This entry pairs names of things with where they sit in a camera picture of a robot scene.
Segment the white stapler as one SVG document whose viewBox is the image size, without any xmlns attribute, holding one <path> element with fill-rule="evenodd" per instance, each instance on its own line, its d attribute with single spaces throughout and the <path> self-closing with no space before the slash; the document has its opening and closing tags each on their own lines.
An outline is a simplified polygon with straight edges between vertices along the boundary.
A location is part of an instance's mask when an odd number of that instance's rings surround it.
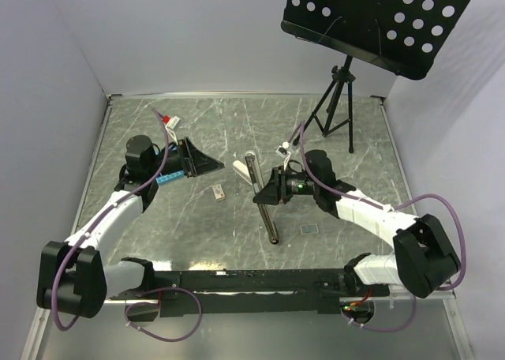
<svg viewBox="0 0 505 360">
<path fill-rule="evenodd" d="M 232 163 L 234 172 L 249 185 L 252 185 L 251 177 L 247 166 L 240 160 L 235 160 Z"/>
</svg>

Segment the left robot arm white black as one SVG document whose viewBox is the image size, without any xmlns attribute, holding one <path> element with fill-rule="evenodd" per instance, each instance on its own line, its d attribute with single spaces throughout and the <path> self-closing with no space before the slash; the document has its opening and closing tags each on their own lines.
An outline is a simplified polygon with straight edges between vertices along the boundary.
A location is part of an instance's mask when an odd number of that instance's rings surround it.
<svg viewBox="0 0 505 360">
<path fill-rule="evenodd" d="M 78 232 L 42 250 L 36 304 L 54 313 L 94 317 L 111 297 L 131 291 L 138 298 L 156 287 L 152 262 L 124 257 L 106 266 L 103 258 L 124 231 L 153 202 L 158 177 L 198 177 L 220 171 L 224 163 L 204 154 L 188 137 L 158 148 L 146 135 L 126 143 L 125 164 L 109 201 Z"/>
</svg>

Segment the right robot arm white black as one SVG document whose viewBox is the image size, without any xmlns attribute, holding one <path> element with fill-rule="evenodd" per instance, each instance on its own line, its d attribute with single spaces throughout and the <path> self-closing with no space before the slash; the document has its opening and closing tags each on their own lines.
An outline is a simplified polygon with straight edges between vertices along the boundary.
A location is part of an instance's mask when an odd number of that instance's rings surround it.
<svg viewBox="0 0 505 360">
<path fill-rule="evenodd" d="M 324 212 L 374 234 L 392 249 L 388 255 L 363 253 L 346 265 L 344 284 L 353 295 L 372 285 L 398 285 L 418 298 L 439 290 L 462 270 L 441 222 L 433 215 L 418 217 L 370 200 L 335 176 L 323 150 L 305 155 L 305 168 L 275 167 L 255 204 L 285 204 L 297 195 L 310 196 Z"/>
</svg>

